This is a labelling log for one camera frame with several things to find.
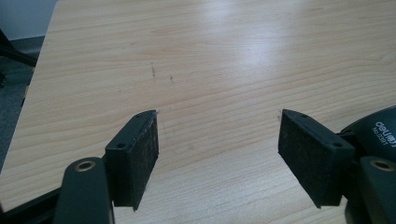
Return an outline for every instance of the wood grain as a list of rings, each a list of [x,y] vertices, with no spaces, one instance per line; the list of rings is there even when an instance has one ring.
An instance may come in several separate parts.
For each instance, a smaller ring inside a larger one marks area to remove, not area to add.
[[[9,210],[157,109],[160,157],[117,223],[345,223],[277,154],[283,108],[334,132],[396,105],[396,2],[62,0],[4,170]]]

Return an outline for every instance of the screw hole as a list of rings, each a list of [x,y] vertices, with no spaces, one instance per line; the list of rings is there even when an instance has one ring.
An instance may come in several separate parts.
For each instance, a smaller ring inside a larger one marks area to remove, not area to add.
[[[123,147],[125,147],[125,144],[119,143],[119,144],[116,145],[116,147],[117,147],[117,148],[123,148]]]
[[[91,170],[95,166],[94,161],[82,161],[76,166],[76,171],[78,172],[85,172]]]
[[[370,162],[375,168],[382,170],[382,171],[388,171],[392,172],[394,171],[394,168],[391,164],[387,163],[386,161],[371,161]]]
[[[343,145],[341,143],[333,143],[332,144],[334,147],[342,147]]]

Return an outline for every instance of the wooden table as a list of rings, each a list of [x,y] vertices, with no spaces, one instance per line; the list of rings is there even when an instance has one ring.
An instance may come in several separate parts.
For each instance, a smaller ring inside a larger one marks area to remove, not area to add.
[[[5,210],[159,112],[160,157],[117,223],[343,223],[277,154],[283,108],[334,132],[396,105],[396,1],[58,3],[4,170]]]

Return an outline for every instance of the gray carpet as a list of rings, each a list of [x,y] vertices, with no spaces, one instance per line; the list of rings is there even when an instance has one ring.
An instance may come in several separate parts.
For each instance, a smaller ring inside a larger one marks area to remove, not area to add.
[[[15,49],[38,57],[44,36],[15,40]],[[4,75],[0,88],[0,171],[3,168],[9,144],[21,113],[26,86],[30,83],[33,68],[23,63],[0,57],[0,73]]]

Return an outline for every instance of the dark mark on table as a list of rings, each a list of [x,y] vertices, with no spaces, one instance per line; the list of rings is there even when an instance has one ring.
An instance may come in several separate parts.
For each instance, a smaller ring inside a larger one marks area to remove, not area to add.
[[[155,69],[154,69],[153,63],[151,63],[151,73],[152,73],[152,76],[155,77]]]

